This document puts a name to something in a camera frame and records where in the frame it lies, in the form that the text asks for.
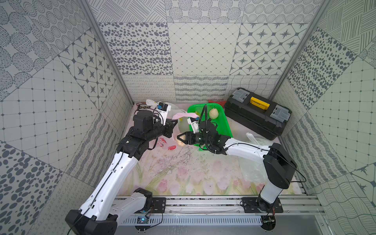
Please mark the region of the pale beige pear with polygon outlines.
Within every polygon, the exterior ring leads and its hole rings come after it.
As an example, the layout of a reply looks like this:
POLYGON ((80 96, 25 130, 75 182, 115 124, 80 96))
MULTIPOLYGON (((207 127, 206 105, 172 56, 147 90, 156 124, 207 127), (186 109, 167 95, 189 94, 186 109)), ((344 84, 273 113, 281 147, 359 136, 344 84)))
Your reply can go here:
POLYGON ((186 144, 184 144, 182 141, 176 139, 176 142, 179 146, 185 146, 186 144))

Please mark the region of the green plastic basket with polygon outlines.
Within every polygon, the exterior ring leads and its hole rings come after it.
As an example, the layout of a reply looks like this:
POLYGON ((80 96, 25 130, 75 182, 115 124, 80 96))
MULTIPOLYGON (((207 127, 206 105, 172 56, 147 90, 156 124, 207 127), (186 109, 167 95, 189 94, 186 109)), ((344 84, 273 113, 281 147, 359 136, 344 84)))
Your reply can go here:
POLYGON ((225 112, 219 104, 207 103, 207 104, 197 104, 192 105, 188 108, 189 113, 194 113, 199 115, 200 122, 199 126, 202 129, 209 129, 215 127, 219 134, 232 137, 232 132, 227 121, 225 112), (219 116, 217 119, 209 118, 209 111, 216 108, 219 111, 219 116))

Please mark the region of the white plastic bag lemon print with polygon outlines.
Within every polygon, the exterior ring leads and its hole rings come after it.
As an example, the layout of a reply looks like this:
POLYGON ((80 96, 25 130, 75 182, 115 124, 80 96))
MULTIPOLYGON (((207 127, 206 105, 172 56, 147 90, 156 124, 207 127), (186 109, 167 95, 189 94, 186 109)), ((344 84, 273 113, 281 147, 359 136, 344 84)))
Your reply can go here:
MULTIPOLYGON (((270 146, 273 144, 272 141, 264 137, 255 137, 250 132, 246 133, 246 137, 248 139, 246 142, 252 145, 270 146)), ((262 161, 259 163, 239 157, 239 164, 242 175, 246 181, 250 181, 255 184, 261 184, 267 181, 267 173, 262 161)))

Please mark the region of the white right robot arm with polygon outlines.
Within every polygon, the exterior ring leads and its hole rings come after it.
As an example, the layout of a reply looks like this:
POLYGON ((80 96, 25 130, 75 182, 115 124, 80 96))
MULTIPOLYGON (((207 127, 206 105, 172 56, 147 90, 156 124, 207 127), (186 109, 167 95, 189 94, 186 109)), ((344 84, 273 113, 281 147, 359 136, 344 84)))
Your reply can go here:
POLYGON ((256 163, 267 175, 266 183, 257 198, 257 206, 262 212, 273 211, 273 206, 283 190, 289 188, 297 171, 297 165, 285 149, 278 143, 271 146, 252 145, 229 136, 220 135, 215 130, 194 133, 188 131, 177 136, 186 145, 200 145, 213 154, 241 157, 256 163))

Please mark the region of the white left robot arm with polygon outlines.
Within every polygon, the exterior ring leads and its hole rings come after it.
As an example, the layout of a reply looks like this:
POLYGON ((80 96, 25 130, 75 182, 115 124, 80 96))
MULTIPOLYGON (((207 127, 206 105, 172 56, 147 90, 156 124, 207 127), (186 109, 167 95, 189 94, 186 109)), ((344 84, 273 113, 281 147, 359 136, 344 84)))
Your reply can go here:
POLYGON ((134 125, 118 143, 114 158, 99 185, 78 210, 70 210, 65 221, 76 235, 113 235, 118 223, 136 212, 153 210, 152 192, 138 188, 117 206, 113 205, 122 184, 136 167, 149 143, 161 136, 171 138, 176 119, 167 117, 170 107, 140 110, 134 125))

